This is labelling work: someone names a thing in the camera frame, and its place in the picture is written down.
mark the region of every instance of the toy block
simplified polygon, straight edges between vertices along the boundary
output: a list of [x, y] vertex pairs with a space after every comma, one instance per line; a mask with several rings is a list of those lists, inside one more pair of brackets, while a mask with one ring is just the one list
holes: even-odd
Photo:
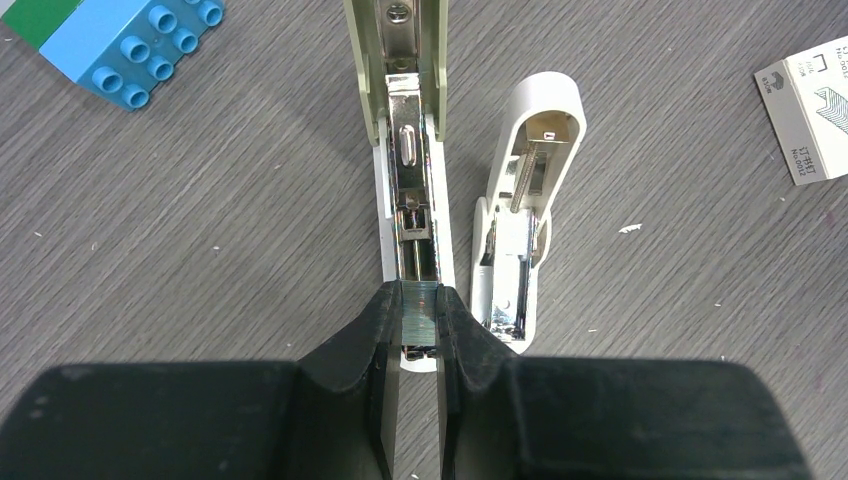
[[133, 111], [223, 16], [220, 0], [84, 0], [39, 52], [74, 83]]
[[53, 35], [83, 0], [0, 0], [3, 23], [35, 49]]

